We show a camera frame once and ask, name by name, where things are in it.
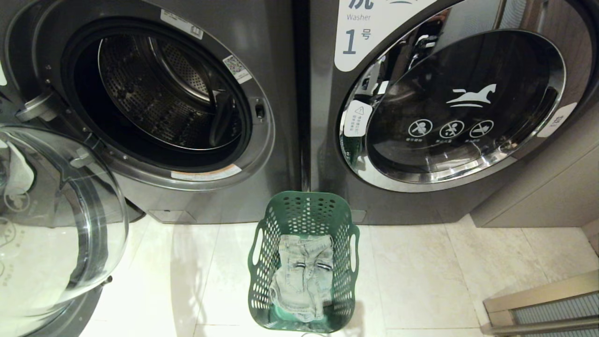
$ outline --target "white label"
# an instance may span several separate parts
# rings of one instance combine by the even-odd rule
[[[8,82],[6,82],[6,77],[4,76],[4,71],[2,70],[2,62],[0,62],[0,85],[4,86]]]
[[[244,65],[233,55],[223,59],[223,63],[229,68],[229,71],[239,84],[252,79],[250,72],[244,67]]]
[[[346,137],[362,137],[366,134],[366,127],[373,108],[360,101],[351,101],[345,114],[343,134]]]
[[[389,34],[436,0],[340,0],[335,66],[351,71]]]
[[[239,172],[241,172],[241,169],[237,165],[231,164],[223,169],[212,172],[191,173],[171,171],[171,178],[191,181],[213,181],[234,176]]]
[[[188,33],[199,40],[201,40],[202,37],[204,37],[203,30],[199,29],[198,27],[189,23],[187,20],[184,20],[180,16],[176,16],[171,12],[160,10],[160,19],[173,27],[181,29],[185,33]]]
[[[551,120],[547,123],[547,125],[541,131],[539,131],[537,137],[546,138],[551,136],[551,134],[553,134],[555,130],[557,130],[562,125],[562,123],[564,123],[565,120],[568,119],[570,113],[574,111],[576,104],[578,104],[578,102],[574,102],[568,104],[567,106],[559,108],[553,114],[553,117],[551,117]]]

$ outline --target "horse logo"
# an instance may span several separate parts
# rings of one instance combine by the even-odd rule
[[[481,102],[481,103],[491,103],[491,101],[489,101],[487,99],[487,95],[490,92],[495,92],[495,89],[497,88],[497,84],[491,84],[488,86],[485,86],[484,88],[482,88],[479,92],[467,92],[466,89],[454,89],[453,92],[462,92],[463,94],[458,97],[455,98],[454,100],[450,100],[447,101],[446,103],[458,103],[458,102],[468,102],[468,101],[475,101],[475,102]],[[482,108],[483,106],[480,104],[474,104],[474,103],[462,103],[462,104],[454,104],[450,107],[478,107],[478,108]]]

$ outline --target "washing machine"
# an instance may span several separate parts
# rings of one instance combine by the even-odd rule
[[[357,223],[459,220],[590,113],[598,7],[312,1],[311,189]]]
[[[290,1],[19,0],[2,123],[90,146],[160,222],[262,218],[300,185]]]

